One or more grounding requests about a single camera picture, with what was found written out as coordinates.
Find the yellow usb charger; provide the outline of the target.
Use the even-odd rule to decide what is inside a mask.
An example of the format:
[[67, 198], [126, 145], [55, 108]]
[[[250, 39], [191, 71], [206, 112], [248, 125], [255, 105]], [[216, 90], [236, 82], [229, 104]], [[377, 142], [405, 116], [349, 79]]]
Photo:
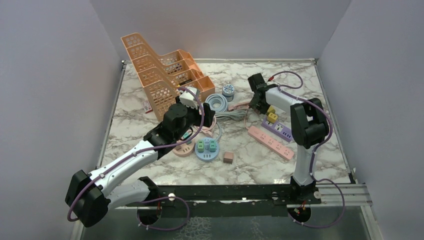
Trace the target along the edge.
[[271, 124], [276, 123], [278, 121], [278, 115], [273, 112], [268, 113], [267, 121]]

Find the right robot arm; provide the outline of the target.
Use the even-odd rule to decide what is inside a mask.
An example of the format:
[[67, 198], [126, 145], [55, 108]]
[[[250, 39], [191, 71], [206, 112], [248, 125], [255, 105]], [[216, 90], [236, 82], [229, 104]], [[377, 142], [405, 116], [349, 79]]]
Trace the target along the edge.
[[318, 98], [304, 99], [283, 90], [283, 85], [268, 84], [261, 73], [247, 79], [253, 97], [249, 108], [266, 114], [269, 107], [276, 107], [290, 114], [291, 133], [297, 143], [296, 166], [288, 190], [289, 199], [300, 204], [309, 196], [306, 186], [318, 180], [314, 176], [315, 156], [320, 146], [333, 134], [331, 118]]

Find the brown pink usb charger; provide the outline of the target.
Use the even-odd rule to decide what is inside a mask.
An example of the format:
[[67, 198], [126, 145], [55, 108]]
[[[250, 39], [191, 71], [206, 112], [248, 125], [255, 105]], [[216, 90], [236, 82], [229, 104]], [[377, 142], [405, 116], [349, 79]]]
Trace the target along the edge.
[[230, 151], [225, 151], [223, 155], [223, 162], [226, 164], [232, 164], [234, 161], [234, 153]]

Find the green usb charger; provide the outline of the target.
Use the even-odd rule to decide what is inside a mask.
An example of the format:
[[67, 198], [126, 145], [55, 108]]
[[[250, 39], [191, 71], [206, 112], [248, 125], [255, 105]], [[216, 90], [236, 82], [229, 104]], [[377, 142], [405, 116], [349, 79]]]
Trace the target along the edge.
[[197, 151], [198, 151], [199, 153], [203, 153], [203, 152], [205, 151], [205, 143], [204, 143], [204, 141], [203, 141], [203, 140], [199, 140], [199, 141], [197, 142], [197, 147], [196, 147], [196, 149], [197, 149]]

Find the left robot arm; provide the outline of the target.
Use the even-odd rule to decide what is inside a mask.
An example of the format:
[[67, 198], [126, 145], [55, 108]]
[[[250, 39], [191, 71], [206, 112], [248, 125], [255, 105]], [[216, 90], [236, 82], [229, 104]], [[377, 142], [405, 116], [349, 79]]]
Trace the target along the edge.
[[79, 170], [73, 174], [65, 196], [68, 213], [75, 214], [86, 228], [97, 224], [112, 207], [110, 194], [123, 180], [168, 154], [192, 126], [210, 127], [215, 113], [208, 103], [201, 109], [172, 104], [162, 122], [124, 155], [90, 173]]

